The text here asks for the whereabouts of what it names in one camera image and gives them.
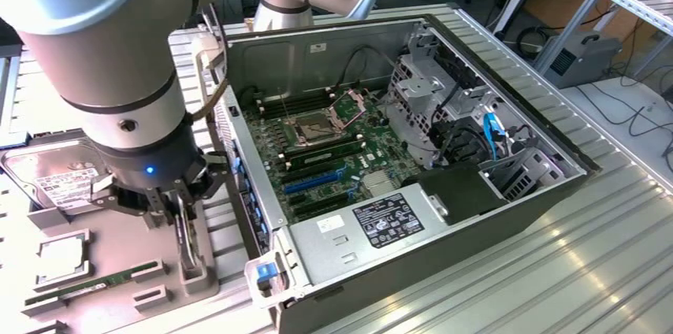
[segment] green circuit board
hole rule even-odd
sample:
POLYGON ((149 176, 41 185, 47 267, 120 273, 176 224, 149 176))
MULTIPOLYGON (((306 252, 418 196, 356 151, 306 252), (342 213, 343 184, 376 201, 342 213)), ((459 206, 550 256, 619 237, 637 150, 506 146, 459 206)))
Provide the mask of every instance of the green circuit board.
MULTIPOLYGON (((344 93, 346 91, 338 91, 336 95, 340 96, 344 93)), ((366 109, 364 112, 343 130, 335 130, 334 126, 326 124, 324 118, 331 120, 326 107, 271 119, 262 118, 254 109, 244 111, 244 119, 255 140, 256 150, 264 162, 275 195, 290 223, 372 198, 372 190, 363 185, 363 178, 370 173, 383 172, 391 185, 399 187, 403 180, 420 171, 368 95, 363 97, 360 104, 348 94, 335 102, 334 112, 342 124, 347 124, 356 117, 362 105, 366 109), (299 170, 294 170, 291 167, 288 170, 290 157, 279 158, 279 154, 311 149, 306 142, 348 141, 355 137, 359 138, 359 141, 311 152, 310 156, 300 158, 300 160, 316 160, 310 167, 303 167, 295 162, 299 157, 292 158, 291 161, 295 162, 292 166, 299 165, 299 170), (332 159, 324 158, 327 154, 332 156, 332 159), (303 171, 310 172, 312 168, 328 169, 330 171, 314 173, 284 183, 284 178, 288 175, 303 171), (286 193, 284 189, 288 185, 311 181, 335 170, 340 173, 340 178, 336 181, 307 188, 300 192, 286 193)))

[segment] warning label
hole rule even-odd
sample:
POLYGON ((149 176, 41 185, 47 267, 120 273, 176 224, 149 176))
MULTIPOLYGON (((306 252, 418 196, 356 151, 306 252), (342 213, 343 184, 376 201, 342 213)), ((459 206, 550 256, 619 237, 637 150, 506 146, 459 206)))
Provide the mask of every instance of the warning label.
POLYGON ((91 168, 36 178, 35 183, 57 207, 77 208, 88 205, 89 179, 95 176, 97 171, 91 168))
POLYGON ((378 249, 425 230, 402 194, 354 209, 371 246, 378 249))

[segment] blue pcie slot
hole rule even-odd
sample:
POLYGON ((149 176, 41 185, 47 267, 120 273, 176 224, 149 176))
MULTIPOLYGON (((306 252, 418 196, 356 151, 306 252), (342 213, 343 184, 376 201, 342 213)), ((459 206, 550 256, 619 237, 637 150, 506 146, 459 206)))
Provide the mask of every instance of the blue pcie slot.
POLYGON ((312 187, 318 187, 323 184, 335 182, 336 180, 340 180, 340 178, 344 176, 344 170, 346 166, 342 169, 338 169, 323 176, 318 176, 316 178, 311 180, 306 180, 304 182, 291 184, 290 186, 284 187, 284 194, 294 194, 295 192, 300 192, 303 190, 308 190, 312 187))

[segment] screw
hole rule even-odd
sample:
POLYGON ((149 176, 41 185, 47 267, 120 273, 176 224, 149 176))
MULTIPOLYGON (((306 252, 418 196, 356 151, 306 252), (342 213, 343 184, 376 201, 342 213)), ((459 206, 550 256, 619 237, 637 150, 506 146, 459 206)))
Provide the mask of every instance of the screw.
POLYGON ((133 132, 137 128, 137 121, 133 120, 121 120, 119 122, 119 129, 124 132, 133 132))

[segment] motherboard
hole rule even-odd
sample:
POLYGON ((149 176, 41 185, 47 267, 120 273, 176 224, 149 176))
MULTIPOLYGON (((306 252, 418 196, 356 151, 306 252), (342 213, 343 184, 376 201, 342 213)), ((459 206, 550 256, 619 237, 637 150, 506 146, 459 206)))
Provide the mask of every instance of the motherboard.
POLYGON ((395 190, 419 173, 382 106, 374 93, 346 88, 244 110, 290 223, 395 190))

